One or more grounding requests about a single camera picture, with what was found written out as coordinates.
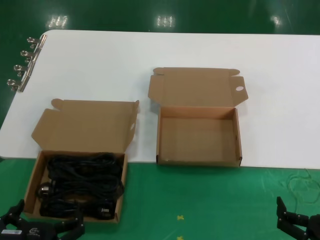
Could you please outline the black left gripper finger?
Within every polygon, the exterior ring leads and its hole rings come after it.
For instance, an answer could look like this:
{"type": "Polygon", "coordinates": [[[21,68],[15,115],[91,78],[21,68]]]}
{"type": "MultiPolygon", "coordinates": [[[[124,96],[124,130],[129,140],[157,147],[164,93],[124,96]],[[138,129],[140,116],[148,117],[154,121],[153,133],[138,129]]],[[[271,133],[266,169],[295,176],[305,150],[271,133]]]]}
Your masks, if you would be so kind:
{"type": "Polygon", "coordinates": [[[63,219],[53,226],[58,240],[77,240],[85,234],[83,213],[74,203],[57,203],[51,208],[51,217],[63,219]]]}
{"type": "Polygon", "coordinates": [[[13,225],[17,228],[21,225],[21,213],[25,207],[24,199],[21,199],[17,205],[12,206],[7,213],[0,217],[0,228],[6,229],[7,225],[13,225]]]}

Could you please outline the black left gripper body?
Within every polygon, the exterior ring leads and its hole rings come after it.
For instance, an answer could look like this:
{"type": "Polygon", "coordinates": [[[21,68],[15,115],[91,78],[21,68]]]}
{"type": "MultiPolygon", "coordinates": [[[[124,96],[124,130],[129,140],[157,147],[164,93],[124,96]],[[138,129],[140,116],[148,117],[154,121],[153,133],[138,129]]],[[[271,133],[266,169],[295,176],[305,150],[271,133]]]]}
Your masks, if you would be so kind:
{"type": "Polygon", "coordinates": [[[1,240],[57,240],[54,225],[46,222],[0,219],[1,240]]]}

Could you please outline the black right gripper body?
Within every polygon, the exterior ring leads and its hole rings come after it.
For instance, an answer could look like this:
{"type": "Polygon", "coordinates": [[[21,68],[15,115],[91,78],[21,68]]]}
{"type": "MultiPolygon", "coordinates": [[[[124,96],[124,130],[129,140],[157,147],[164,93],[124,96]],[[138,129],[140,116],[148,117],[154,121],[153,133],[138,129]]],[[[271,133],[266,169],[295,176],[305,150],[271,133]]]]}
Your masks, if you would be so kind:
{"type": "Polygon", "coordinates": [[[312,215],[306,227],[306,235],[310,240],[320,240],[320,215],[312,215]]]}

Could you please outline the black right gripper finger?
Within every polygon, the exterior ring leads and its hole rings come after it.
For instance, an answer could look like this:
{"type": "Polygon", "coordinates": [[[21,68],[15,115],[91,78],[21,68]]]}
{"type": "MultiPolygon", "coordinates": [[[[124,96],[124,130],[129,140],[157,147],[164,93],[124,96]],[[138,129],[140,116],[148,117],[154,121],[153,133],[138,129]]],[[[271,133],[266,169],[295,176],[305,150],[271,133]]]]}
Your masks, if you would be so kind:
{"type": "Polygon", "coordinates": [[[310,235],[307,229],[299,228],[308,227],[309,217],[303,214],[297,214],[287,211],[287,208],[280,196],[276,198],[276,215],[277,228],[292,238],[308,238],[310,235]]]}

